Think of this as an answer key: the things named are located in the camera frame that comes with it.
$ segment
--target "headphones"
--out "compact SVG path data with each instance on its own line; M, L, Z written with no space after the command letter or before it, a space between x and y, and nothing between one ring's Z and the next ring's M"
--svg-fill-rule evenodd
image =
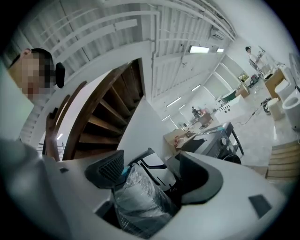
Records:
M52 59L52 55L51 53L49 53L47 50L42 49L42 48L34 48L31 50L32 53L43 53L45 55L45 57L51 59L51 61L53 62ZM63 88L64 83L65 83L65 73L66 73L66 69L65 67L62 65L61 62L58 62L55 65L55 84L59 87L59 88Z
M59 88L63 88L65 83L65 72L66 69L61 62L55 66L55 83Z

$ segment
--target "white wall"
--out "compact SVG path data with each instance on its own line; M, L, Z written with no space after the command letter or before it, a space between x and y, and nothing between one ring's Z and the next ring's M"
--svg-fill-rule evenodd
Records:
M225 16L233 24L237 34L249 42L247 45L262 47L274 60L290 67L289 53L298 53L297 47L280 19L263 1L213 1L225 13ZM241 52L246 53L245 47L247 45L240 45ZM233 60L248 74L239 61L234 58Z
M239 77L245 70L240 67L235 61L230 57L225 55L221 61L236 77Z
M188 124L188 120L184 117L183 114L181 114L179 111L175 115L171 116L171 119L176 124L178 128L180 128L180 125L183 125L183 123Z
M168 128L169 132L172 132L175 129L177 129L176 126L174 125L174 123L172 123L170 118L164 120L163 123Z
M194 106L196 109L207 108L210 112L212 112L214 107L215 99L204 87L200 87L196 91L197 92L194 97L187 102L183 108L180 109L181 113L188 121L191 121L195 118L192 114L192 106Z
M152 148L162 159L171 155L163 137L169 132L164 122L143 97L117 148L124 150L124 165L148 148Z
M229 93L229 90L225 87L224 84L226 83L221 82L221 80L216 78L214 75L211 75L204 86L208 91L212 93L215 98L218 98L219 96Z
M228 69L219 65L216 72L229 84L232 89L236 89L240 85L240 81L228 72Z

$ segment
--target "black hair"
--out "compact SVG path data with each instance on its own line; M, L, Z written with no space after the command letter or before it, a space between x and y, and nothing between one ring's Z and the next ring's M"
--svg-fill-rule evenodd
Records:
M52 55L47 50L45 50L43 48L33 48L31 50L31 52L32 53L42 53L44 55L45 59L50 59L51 63L53 64ZM12 65L14 65L14 63L17 62L19 58L20 58L20 55L16 56L15 59L12 61L12 63L10 64L9 67L11 67Z
M45 88L50 88L51 87L51 77L55 76L55 71L54 71L54 62L52 59L51 53L49 53L47 50L42 49L42 48L33 48L31 50L31 53L39 53L43 55L44 58L44 68L40 70L39 75L43 76L45 78ZM12 61L11 66L14 65L15 62L18 61L20 58L20 54L15 57L15 59Z

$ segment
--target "white ceiling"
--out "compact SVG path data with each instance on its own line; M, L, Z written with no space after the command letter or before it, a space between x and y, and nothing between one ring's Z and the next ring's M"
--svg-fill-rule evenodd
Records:
M225 35L210 38L212 24ZM41 47L66 68L65 87L98 56L135 42L152 42L152 83L147 100L163 118L193 97L223 53L188 53L190 45L226 49L236 36L229 23L204 0L46 0L20 24L4 60L22 49ZM53 91L35 108L23 129L29 142L35 123ZM169 108L177 97L180 101Z

